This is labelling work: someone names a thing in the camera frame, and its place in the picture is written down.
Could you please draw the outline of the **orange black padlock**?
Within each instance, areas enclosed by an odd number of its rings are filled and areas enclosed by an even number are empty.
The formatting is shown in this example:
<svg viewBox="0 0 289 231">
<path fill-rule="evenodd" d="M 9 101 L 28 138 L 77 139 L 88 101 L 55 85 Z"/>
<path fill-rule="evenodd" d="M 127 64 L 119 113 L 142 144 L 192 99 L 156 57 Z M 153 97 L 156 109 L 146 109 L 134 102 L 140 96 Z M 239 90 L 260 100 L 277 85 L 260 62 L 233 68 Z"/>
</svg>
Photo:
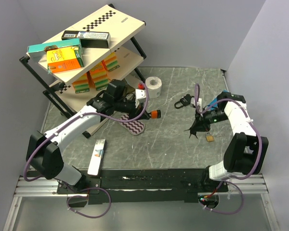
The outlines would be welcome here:
<svg viewBox="0 0 289 231">
<path fill-rule="evenodd" d="M 154 110 L 150 112 L 150 117 L 152 119 L 158 119 L 161 118 L 161 111 L 160 110 Z"/>
</svg>

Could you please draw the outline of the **brass padlock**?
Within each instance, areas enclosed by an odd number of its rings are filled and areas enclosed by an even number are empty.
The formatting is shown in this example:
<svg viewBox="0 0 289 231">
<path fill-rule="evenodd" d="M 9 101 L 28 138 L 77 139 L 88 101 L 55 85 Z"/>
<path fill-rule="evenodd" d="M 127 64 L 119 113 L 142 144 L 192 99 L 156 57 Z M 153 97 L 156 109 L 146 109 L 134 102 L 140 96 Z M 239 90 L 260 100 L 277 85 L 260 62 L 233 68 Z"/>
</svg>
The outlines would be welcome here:
<svg viewBox="0 0 289 231">
<path fill-rule="evenodd" d="M 214 136 L 210 132 L 206 132 L 206 140 L 207 142 L 213 142 Z"/>
</svg>

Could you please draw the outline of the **black padlock with keys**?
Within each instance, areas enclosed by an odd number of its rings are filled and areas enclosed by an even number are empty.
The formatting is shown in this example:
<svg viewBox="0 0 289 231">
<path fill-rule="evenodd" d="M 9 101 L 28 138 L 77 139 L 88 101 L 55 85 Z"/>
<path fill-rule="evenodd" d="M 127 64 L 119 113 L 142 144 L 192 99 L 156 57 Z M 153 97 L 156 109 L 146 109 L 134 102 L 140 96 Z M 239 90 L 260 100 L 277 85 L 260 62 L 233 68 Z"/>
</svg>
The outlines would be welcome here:
<svg viewBox="0 0 289 231">
<path fill-rule="evenodd" d="M 186 94 L 174 104 L 175 109 L 180 109 L 189 106 L 191 104 L 192 98 L 193 96 L 191 96 L 190 94 Z"/>
</svg>

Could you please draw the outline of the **black headed keys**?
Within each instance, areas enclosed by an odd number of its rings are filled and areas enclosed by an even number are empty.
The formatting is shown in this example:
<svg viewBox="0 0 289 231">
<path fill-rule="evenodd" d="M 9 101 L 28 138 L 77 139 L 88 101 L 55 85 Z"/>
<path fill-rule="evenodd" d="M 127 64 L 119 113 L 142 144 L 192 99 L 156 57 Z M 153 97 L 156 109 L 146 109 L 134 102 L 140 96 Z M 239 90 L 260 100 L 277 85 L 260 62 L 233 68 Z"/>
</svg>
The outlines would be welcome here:
<svg viewBox="0 0 289 231">
<path fill-rule="evenodd" d="M 191 138 L 193 136 L 196 139 L 198 139 L 197 130 L 189 128 L 189 129 L 186 129 L 184 131 L 188 131 L 189 132 L 189 138 Z"/>
</svg>

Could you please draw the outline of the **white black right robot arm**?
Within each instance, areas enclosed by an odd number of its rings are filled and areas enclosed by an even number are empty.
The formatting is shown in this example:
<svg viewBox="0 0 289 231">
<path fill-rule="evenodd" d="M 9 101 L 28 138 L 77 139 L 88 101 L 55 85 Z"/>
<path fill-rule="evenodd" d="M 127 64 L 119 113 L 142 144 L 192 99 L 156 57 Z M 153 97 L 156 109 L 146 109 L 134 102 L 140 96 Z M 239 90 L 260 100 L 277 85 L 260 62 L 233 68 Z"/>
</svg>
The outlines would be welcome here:
<svg viewBox="0 0 289 231">
<path fill-rule="evenodd" d="M 212 124 L 225 120 L 230 122 L 233 137 L 223 160 L 206 167 L 202 173 L 201 188 L 207 192 L 213 191 L 222 180 L 245 180 L 259 174 L 268 148 L 268 139 L 259 134 L 247 112 L 244 96 L 230 92 L 221 92 L 207 109 L 196 110 L 190 134 L 208 133 Z"/>
</svg>

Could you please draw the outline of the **pink striped sponge pad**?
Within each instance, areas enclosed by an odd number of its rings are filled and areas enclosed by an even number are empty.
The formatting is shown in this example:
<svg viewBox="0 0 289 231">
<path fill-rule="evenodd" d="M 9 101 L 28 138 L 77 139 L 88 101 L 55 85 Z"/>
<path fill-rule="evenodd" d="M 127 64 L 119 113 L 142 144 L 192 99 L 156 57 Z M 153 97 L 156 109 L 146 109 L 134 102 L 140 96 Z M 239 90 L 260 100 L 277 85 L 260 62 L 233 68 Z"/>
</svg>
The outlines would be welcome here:
<svg viewBox="0 0 289 231">
<path fill-rule="evenodd" d="M 136 136 L 144 132 L 145 125 L 139 120 L 134 120 L 131 122 L 119 122 L 119 124 L 125 128 L 129 133 Z"/>
</svg>

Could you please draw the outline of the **blue silver box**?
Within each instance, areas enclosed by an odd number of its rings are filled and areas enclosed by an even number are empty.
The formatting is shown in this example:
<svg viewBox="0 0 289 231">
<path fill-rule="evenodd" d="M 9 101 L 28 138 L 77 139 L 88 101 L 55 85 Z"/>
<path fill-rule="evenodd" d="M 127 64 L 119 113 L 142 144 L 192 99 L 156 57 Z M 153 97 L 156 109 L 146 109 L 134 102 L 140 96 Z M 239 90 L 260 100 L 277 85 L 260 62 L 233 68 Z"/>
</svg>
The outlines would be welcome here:
<svg viewBox="0 0 289 231">
<path fill-rule="evenodd" d="M 214 98 L 208 105 L 206 105 L 204 108 L 208 108 L 212 105 L 212 107 L 209 110 L 214 110 L 216 108 L 218 108 L 218 104 L 216 103 L 218 100 L 221 99 L 221 97 L 219 97 L 221 94 L 224 96 L 226 93 L 229 93 L 229 91 L 227 90 L 223 90 L 216 98 Z"/>
</svg>

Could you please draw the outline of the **white toilet paper roll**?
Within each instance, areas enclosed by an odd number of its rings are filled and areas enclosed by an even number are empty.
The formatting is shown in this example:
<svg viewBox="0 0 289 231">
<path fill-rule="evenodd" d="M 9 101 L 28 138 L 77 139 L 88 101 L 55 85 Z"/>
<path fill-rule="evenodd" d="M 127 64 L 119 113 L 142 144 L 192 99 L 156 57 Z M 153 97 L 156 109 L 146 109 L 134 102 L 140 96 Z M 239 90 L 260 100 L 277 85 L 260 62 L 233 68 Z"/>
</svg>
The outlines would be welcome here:
<svg viewBox="0 0 289 231">
<path fill-rule="evenodd" d="M 161 94 L 162 81 L 158 77 L 148 77 L 145 80 L 145 84 L 148 88 L 150 99 L 156 99 Z"/>
</svg>

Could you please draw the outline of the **yellow green sponge pack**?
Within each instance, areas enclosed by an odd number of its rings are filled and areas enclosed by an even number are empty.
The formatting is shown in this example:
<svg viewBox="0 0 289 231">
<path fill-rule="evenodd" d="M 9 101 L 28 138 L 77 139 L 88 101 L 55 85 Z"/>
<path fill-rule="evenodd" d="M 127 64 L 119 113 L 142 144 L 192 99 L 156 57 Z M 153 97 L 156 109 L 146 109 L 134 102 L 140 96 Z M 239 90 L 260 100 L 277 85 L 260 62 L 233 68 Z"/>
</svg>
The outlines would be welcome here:
<svg viewBox="0 0 289 231">
<path fill-rule="evenodd" d="M 109 78 L 103 62 L 99 62 L 90 70 L 90 76 L 96 90 L 103 90 L 107 88 Z"/>
<path fill-rule="evenodd" d="M 74 91 L 76 94 L 85 93 L 90 91 L 90 84 L 88 79 L 88 74 L 83 74 L 79 79 L 72 83 Z"/>
<path fill-rule="evenodd" d="M 115 52 L 112 52 L 109 56 L 102 60 L 102 64 L 106 71 L 111 72 L 117 68 L 120 68 L 118 59 Z"/>
</svg>

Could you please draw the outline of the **white toothpaste box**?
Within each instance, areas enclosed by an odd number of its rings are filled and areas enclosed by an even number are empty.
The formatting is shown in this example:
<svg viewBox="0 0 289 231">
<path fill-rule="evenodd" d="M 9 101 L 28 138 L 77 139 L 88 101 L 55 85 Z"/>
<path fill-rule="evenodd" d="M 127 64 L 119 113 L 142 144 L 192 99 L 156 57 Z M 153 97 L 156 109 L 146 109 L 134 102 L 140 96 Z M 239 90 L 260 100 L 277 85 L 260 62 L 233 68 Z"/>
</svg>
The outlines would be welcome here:
<svg viewBox="0 0 289 231">
<path fill-rule="evenodd" d="M 106 149 L 107 141 L 106 139 L 98 139 L 95 142 L 91 160 L 88 167 L 88 175 L 91 176 L 98 176 L 100 167 L 102 164 L 104 152 Z"/>
</svg>

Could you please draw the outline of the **beige black tiered shelf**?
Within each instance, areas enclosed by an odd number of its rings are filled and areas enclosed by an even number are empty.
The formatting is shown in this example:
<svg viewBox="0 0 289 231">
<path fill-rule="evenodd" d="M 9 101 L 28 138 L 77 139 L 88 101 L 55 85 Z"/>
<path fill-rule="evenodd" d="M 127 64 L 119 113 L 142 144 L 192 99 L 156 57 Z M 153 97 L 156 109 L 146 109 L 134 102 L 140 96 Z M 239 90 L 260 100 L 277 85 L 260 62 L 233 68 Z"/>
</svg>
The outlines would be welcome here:
<svg viewBox="0 0 289 231">
<path fill-rule="evenodd" d="M 85 48 L 84 67 L 54 74 L 56 81 L 50 85 L 30 66 L 29 62 L 32 61 L 32 57 L 29 54 L 20 58 L 19 61 L 44 87 L 43 94 L 51 103 L 59 109 L 62 115 L 70 118 L 97 94 L 96 90 L 76 94 L 71 84 L 111 53 L 117 56 L 120 67 L 107 73 L 109 79 L 124 79 L 132 71 L 136 72 L 140 80 L 144 79 L 138 66 L 144 61 L 146 54 L 134 36 L 145 26 L 145 21 L 127 15 L 109 4 L 68 27 L 68 30 L 108 32 L 111 36 L 110 45 L 108 49 Z"/>
</svg>

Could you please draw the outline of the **orange yellow box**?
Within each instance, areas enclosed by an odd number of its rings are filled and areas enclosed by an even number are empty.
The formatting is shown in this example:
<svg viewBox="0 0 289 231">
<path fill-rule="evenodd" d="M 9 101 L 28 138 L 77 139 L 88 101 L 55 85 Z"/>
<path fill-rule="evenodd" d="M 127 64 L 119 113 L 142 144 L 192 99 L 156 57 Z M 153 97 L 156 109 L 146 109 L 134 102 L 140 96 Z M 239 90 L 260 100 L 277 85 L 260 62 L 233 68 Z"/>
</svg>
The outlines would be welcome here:
<svg viewBox="0 0 289 231">
<path fill-rule="evenodd" d="M 47 51 L 48 73 L 54 74 L 84 67 L 83 49 L 80 46 L 69 46 Z"/>
</svg>

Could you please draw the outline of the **black white long box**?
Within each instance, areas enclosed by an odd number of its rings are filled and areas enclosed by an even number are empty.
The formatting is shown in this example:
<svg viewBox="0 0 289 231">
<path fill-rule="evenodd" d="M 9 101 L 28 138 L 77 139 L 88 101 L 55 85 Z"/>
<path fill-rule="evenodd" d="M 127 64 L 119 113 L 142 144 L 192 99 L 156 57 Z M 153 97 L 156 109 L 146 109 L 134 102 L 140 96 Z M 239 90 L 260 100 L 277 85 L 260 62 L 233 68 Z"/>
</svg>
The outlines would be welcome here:
<svg viewBox="0 0 289 231">
<path fill-rule="evenodd" d="M 111 42 L 111 36 L 108 32 L 92 31 L 65 30 L 61 39 L 80 39 L 81 45 L 84 48 L 108 49 Z"/>
</svg>

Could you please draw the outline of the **teal long box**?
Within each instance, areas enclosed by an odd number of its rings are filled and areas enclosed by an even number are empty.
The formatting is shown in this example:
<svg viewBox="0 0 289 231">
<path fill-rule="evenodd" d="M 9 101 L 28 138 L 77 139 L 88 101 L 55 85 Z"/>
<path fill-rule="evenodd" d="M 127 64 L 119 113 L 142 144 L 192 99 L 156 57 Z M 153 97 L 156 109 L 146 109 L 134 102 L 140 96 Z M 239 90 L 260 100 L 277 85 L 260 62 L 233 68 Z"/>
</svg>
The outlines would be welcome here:
<svg viewBox="0 0 289 231">
<path fill-rule="evenodd" d="M 60 40 L 55 42 L 48 42 L 36 45 L 30 45 L 27 48 L 28 56 L 36 63 L 46 61 L 47 51 L 56 50 L 59 48 L 79 46 L 82 49 L 80 39 L 73 38 L 67 40 Z"/>
</svg>

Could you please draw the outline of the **aluminium frame rail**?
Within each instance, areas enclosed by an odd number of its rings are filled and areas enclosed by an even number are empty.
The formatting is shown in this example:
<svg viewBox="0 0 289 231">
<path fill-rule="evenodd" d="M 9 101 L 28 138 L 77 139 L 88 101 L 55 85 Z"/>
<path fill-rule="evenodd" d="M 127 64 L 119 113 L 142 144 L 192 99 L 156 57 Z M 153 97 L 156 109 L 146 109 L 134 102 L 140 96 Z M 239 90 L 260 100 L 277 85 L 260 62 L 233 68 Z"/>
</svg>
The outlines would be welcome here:
<svg viewBox="0 0 289 231">
<path fill-rule="evenodd" d="M 238 186 L 243 193 L 263 194 L 269 192 L 262 174 L 252 175 L 245 180 L 232 178 L 229 181 Z"/>
</svg>

